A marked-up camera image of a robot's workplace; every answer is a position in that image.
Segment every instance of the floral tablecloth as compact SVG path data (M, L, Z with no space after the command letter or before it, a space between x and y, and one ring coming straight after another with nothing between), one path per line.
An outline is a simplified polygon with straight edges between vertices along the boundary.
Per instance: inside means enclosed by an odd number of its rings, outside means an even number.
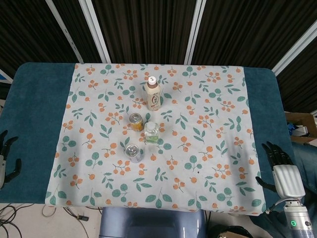
M162 107L147 109L155 76ZM158 144L129 115L159 124ZM134 164L124 146L137 144ZM244 70L236 66L77 64L46 193L55 206L236 212L265 209Z

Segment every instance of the dark curtain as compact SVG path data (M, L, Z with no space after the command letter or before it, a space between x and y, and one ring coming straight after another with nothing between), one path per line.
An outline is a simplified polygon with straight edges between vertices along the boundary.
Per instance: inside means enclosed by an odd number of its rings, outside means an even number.
M277 76L277 81L286 111L317 110L317 38Z
M183 64L196 0L94 0L112 62Z
M0 99L3 99L3 100L6 99L6 97L8 96L10 87L11 87L11 84L0 82Z
M1 0L0 9L0 68L10 77L25 62L78 62L44 0Z
M101 63L78 0L53 0L71 38L85 63Z
M192 64L272 69L316 19L316 0L207 0Z

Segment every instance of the bottle label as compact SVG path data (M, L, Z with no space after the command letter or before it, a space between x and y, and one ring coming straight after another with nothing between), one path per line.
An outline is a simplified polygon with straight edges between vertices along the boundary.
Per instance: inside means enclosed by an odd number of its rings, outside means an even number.
M159 97L157 94L154 94L153 97L152 97L152 103L154 105L157 105L159 103Z

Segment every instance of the bottle cap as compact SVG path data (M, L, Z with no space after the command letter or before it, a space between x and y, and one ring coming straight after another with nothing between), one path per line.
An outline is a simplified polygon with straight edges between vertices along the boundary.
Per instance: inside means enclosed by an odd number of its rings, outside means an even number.
M151 77L149 77L148 83L149 83L150 85L154 85L154 84L157 83L157 79L156 79L154 76L151 76Z
M156 126L156 124L155 124L154 122L152 122L152 121L149 121L149 122L147 123L147 128L148 128L149 130L155 130L155 126Z

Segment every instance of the cardboard box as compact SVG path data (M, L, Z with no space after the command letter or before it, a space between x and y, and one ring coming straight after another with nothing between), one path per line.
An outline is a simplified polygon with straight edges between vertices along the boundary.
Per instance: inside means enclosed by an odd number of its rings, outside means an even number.
M291 135L291 141L305 144L312 140L317 139L317 127L315 119L312 114L309 113L285 113L287 122L291 122L294 125L303 125L307 127L309 137L293 136Z
M239 234L236 234L236 233L233 233L233 232L225 232L225 233L221 233L220 234L220 237L226 237L226 238L248 238L246 236L243 236L243 235L239 235Z

